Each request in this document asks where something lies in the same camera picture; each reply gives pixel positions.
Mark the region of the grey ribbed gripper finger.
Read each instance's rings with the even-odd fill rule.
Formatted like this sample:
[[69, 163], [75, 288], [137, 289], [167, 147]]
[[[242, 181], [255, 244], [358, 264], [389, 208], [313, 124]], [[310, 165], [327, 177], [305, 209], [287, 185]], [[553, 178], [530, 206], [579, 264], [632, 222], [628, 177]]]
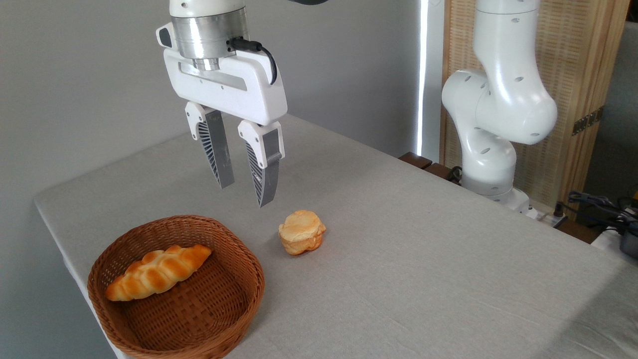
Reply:
[[185, 105], [185, 116], [191, 136], [201, 142], [219, 186], [225, 188], [233, 184], [232, 162], [222, 113], [189, 101]]
[[285, 157], [281, 124], [258, 125], [242, 120], [239, 136], [245, 141], [259, 207], [269, 204], [277, 190], [280, 160]]

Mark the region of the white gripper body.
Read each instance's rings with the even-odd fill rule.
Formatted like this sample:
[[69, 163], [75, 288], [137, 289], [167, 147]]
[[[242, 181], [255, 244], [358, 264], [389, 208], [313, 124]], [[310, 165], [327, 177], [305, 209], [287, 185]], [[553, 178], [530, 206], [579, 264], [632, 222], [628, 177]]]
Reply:
[[180, 98], [227, 114], [269, 125], [288, 111], [283, 78], [275, 82], [271, 61], [262, 52], [237, 51], [219, 58], [217, 70], [198, 70], [177, 50], [173, 25], [157, 29], [169, 81]]

